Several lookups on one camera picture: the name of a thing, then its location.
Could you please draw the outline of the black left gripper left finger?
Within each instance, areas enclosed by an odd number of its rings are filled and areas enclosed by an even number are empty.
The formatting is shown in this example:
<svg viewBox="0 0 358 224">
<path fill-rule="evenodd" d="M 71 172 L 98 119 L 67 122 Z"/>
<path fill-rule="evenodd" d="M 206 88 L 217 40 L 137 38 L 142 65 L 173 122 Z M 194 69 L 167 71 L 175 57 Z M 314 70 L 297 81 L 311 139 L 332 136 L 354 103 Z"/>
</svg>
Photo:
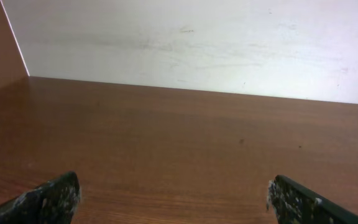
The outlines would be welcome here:
<svg viewBox="0 0 358 224">
<path fill-rule="evenodd" d="M 78 177 L 69 171 L 0 204 L 0 224 L 71 223 L 80 200 Z"/>
</svg>

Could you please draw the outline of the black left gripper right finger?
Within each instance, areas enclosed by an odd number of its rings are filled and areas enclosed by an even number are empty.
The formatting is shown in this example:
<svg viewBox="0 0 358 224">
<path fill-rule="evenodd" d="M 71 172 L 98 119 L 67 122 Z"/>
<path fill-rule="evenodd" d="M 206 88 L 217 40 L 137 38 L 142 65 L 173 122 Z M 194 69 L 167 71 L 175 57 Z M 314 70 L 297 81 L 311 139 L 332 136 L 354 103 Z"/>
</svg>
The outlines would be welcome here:
<svg viewBox="0 0 358 224">
<path fill-rule="evenodd" d="M 358 224 L 358 215 L 284 175 L 268 183 L 267 208 L 278 224 Z"/>
</svg>

